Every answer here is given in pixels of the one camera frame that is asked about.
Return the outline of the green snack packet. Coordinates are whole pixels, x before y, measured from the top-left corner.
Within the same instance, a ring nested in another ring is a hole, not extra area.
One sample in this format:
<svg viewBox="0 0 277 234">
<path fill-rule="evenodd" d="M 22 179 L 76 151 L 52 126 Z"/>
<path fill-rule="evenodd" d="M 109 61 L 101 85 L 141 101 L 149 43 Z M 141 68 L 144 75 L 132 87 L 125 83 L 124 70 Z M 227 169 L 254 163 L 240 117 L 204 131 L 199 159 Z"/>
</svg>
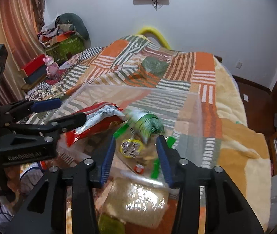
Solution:
<svg viewBox="0 0 277 234">
<path fill-rule="evenodd" d="M 147 110 L 125 110 L 127 124 L 147 144 L 153 134 L 163 134 L 165 131 L 161 119 Z"/>
</svg>

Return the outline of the white wall socket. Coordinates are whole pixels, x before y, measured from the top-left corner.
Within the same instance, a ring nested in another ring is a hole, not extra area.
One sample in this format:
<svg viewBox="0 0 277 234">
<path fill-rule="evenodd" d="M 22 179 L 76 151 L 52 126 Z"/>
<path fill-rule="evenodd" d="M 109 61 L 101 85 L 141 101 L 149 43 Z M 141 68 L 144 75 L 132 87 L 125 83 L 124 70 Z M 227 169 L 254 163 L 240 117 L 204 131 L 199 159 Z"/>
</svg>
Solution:
<svg viewBox="0 0 277 234">
<path fill-rule="evenodd" d="M 241 63 L 241 62 L 238 62 L 238 63 L 236 64 L 236 68 L 240 69 L 241 67 L 242 67 L 242 63 Z"/>
</svg>

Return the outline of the pile of clothes and boxes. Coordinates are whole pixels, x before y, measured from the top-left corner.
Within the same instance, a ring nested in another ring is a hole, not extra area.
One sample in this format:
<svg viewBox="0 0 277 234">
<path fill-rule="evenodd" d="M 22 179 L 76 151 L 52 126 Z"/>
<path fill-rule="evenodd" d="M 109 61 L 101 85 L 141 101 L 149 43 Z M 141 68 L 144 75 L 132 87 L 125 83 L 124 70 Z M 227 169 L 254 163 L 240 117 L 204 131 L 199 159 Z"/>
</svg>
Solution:
<svg viewBox="0 0 277 234">
<path fill-rule="evenodd" d="M 90 43 L 90 34 L 83 20 L 74 13 L 64 13 L 37 34 L 44 52 L 55 62 L 64 63 L 82 52 Z"/>
</svg>

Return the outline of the wrapped sponge cake block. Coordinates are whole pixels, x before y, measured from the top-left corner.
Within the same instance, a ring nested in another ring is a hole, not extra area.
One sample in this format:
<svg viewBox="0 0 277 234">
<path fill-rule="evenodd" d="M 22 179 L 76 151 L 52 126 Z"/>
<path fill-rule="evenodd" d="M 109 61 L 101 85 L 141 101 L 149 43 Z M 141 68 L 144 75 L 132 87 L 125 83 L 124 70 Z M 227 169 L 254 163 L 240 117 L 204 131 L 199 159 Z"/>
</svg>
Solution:
<svg viewBox="0 0 277 234">
<path fill-rule="evenodd" d="M 117 178 L 112 182 L 102 211 L 124 222 L 155 229 L 167 210 L 168 198 L 166 189 Z"/>
</svg>

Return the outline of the clear plastic storage bin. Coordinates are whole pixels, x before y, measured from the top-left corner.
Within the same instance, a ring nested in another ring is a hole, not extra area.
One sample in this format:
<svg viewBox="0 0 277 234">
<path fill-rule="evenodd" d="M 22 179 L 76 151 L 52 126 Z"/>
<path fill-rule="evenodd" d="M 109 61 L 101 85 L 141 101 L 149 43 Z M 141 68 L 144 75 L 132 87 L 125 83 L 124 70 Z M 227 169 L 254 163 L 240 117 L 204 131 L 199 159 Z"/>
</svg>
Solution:
<svg viewBox="0 0 277 234">
<path fill-rule="evenodd" d="M 159 135 L 165 137 L 169 147 L 177 150 L 181 158 L 197 166 L 201 164 L 203 128 L 198 94 L 158 88 L 85 85 L 64 101 L 53 118 L 85 111 L 96 104 L 107 106 L 88 115 L 86 124 L 73 133 L 72 143 L 95 123 L 99 113 L 107 118 L 114 113 L 123 121 L 115 133 L 116 154 L 131 170 L 141 165 L 143 175 L 153 173 Z"/>
</svg>

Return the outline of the patchwork orange bed blanket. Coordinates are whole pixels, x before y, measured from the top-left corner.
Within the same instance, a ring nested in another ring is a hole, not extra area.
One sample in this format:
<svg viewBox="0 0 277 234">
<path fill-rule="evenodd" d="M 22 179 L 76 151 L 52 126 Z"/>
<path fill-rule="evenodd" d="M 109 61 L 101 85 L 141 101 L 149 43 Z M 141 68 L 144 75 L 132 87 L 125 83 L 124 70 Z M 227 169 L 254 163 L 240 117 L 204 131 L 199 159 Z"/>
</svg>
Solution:
<svg viewBox="0 0 277 234">
<path fill-rule="evenodd" d="M 270 218 L 271 163 L 264 135 L 248 128 L 245 108 L 231 75 L 212 54 L 179 52 L 154 44 L 142 35 L 130 35 L 107 47 L 83 50 L 64 63 L 58 82 L 40 83 L 29 100 L 68 99 L 82 86 L 124 88 L 121 102 L 128 105 L 138 87 L 156 92 L 136 98 L 133 107 L 149 107 L 163 114 L 164 126 L 177 139 L 179 150 L 195 138 L 189 128 L 194 106 L 201 101 L 204 152 L 201 165 L 220 164 L 255 212 L 263 229 Z"/>
</svg>

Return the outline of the pink plush toy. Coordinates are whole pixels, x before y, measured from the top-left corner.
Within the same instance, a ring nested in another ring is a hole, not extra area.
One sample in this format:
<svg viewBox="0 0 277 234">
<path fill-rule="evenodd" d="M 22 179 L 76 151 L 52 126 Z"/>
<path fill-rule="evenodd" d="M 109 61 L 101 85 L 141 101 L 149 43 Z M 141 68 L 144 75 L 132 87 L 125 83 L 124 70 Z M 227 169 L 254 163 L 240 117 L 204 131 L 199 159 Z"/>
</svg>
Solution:
<svg viewBox="0 0 277 234">
<path fill-rule="evenodd" d="M 43 57 L 43 61 L 46 66 L 47 76 L 49 77 L 49 79 L 53 79 L 57 74 L 59 65 L 54 61 L 54 58 L 49 55 L 46 55 L 45 57 Z"/>
</svg>

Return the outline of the red snack packet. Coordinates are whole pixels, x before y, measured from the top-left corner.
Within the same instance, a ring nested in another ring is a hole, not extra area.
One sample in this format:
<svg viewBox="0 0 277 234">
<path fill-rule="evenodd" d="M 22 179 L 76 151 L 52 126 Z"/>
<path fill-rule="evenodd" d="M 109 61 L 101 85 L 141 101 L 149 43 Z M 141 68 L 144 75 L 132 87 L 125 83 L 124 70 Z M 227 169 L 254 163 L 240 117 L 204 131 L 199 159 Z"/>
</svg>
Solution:
<svg viewBox="0 0 277 234">
<path fill-rule="evenodd" d="M 117 126 L 126 120 L 123 109 L 110 102 L 95 103 L 90 107 L 79 110 L 76 113 L 84 113 L 86 122 L 80 126 L 66 132 L 66 144 L 72 146 L 80 139 L 107 131 L 109 128 Z"/>
</svg>

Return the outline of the red box on nightstand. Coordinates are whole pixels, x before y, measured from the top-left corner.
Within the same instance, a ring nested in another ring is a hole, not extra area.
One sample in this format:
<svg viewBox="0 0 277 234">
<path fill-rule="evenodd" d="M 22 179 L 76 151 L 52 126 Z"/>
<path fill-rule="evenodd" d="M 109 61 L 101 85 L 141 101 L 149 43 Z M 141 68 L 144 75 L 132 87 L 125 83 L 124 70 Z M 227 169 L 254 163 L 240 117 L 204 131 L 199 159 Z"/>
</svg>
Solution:
<svg viewBox="0 0 277 234">
<path fill-rule="evenodd" d="M 46 76 L 45 55 L 41 54 L 32 61 L 25 64 L 20 70 L 21 76 L 24 78 L 26 84 L 33 84 L 42 76 Z"/>
</svg>

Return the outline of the striped orange curtain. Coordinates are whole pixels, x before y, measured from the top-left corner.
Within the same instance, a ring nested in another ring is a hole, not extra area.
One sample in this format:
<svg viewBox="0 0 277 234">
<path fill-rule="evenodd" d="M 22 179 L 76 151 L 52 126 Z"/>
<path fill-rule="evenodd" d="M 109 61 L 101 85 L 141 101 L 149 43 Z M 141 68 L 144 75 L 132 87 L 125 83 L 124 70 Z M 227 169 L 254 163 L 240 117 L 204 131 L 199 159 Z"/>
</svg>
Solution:
<svg viewBox="0 0 277 234">
<path fill-rule="evenodd" d="M 24 99 L 25 81 L 20 70 L 43 52 L 37 33 L 33 0 L 0 0 L 0 44 L 8 51 L 0 105 Z"/>
</svg>

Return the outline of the green round plastic container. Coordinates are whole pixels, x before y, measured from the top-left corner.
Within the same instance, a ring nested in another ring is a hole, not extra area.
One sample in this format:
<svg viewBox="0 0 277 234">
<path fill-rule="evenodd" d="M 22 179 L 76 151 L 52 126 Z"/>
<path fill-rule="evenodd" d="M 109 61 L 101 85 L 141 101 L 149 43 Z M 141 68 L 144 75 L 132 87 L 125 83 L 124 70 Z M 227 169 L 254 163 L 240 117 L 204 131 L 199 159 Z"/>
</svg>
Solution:
<svg viewBox="0 0 277 234">
<path fill-rule="evenodd" d="M 125 234 L 125 225 L 118 219 L 101 214 L 98 220 L 99 233 L 101 234 Z"/>
</svg>

